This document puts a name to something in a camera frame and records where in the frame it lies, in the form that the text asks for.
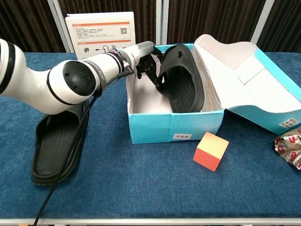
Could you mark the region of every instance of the white table edge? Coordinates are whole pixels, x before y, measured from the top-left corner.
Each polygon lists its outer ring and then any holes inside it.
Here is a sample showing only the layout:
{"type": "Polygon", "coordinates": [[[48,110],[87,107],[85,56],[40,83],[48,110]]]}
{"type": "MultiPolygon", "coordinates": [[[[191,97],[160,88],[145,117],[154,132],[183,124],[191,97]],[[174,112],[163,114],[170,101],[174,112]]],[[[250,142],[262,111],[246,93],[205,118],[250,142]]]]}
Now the white table edge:
{"type": "MultiPolygon", "coordinates": [[[[0,225],[33,225],[34,219],[0,219],[0,225]]],[[[40,219],[38,225],[301,225],[301,218],[40,219]]]]}

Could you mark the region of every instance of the black slide sandal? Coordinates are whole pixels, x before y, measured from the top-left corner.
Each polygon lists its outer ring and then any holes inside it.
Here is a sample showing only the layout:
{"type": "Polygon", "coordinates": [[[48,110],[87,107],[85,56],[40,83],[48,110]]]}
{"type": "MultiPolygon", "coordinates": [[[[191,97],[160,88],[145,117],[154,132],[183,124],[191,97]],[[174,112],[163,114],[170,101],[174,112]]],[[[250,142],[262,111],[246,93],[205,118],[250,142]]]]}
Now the black slide sandal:
{"type": "MultiPolygon", "coordinates": [[[[32,163],[32,181],[34,183],[52,185],[55,182],[87,106],[88,101],[85,101],[62,113],[45,115],[39,122],[36,129],[36,145],[32,163]]],[[[72,172],[82,152],[88,118],[87,115],[60,181],[72,172]]]]}
{"type": "Polygon", "coordinates": [[[200,112],[204,105],[203,82],[189,48],[183,44],[171,46],[164,54],[157,90],[169,100],[174,113],[200,112]]]}

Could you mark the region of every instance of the blue carpet surface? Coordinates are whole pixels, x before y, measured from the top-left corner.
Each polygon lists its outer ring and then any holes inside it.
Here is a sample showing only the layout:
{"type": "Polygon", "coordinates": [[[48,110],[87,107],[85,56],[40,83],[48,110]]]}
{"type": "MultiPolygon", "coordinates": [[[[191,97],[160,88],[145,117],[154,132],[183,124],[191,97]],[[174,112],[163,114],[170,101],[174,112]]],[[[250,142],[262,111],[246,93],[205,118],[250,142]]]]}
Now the blue carpet surface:
{"type": "MultiPolygon", "coordinates": [[[[301,86],[301,54],[267,55],[301,86]]],[[[75,55],[26,59],[30,68],[46,70],[75,55]]],[[[31,182],[42,115],[0,97],[0,218],[34,218],[50,190],[31,182]]],[[[275,153],[275,134],[226,111],[217,135],[230,144],[215,173],[192,160],[198,141],[133,145],[122,79],[92,108],[78,167],[57,187],[43,218],[301,217],[301,172],[275,153]]]]}

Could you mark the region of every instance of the sponge cube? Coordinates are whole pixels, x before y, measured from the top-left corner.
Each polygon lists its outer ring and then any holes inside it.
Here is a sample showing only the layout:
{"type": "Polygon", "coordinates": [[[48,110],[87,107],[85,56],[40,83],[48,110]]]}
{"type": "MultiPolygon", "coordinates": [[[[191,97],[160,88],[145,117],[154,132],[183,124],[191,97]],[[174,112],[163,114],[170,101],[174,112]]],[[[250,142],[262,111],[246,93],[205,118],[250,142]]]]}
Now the sponge cube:
{"type": "Polygon", "coordinates": [[[193,160],[215,172],[228,144],[229,141],[207,132],[198,144],[193,160]]]}

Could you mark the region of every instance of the dark curtain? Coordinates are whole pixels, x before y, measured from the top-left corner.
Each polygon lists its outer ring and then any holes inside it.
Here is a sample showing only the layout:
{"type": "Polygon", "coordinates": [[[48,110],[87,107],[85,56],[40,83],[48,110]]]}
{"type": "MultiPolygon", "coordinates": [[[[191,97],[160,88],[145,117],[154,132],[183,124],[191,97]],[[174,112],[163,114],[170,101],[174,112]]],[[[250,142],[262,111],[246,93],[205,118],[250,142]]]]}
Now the dark curtain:
{"type": "Polygon", "coordinates": [[[0,0],[0,38],[24,52],[65,52],[47,0],[0,0]]]}
{"type": "Polygon", "coordinates": [[[263,51],[301,53],[301,1],[276,0],[257,46],[263,51]]]}
{"type": "Polygon", "coordinates": [[[170,0],[167,42],[194,42],[210,34],[219,42],[250,41],[264,0],[170,0]]]}
{"type": "Polygon", "coordinates": [[[67,13],[102,13],[133,11],[136,43],[156,40],[156,0],[59,0],[67,13]]]}

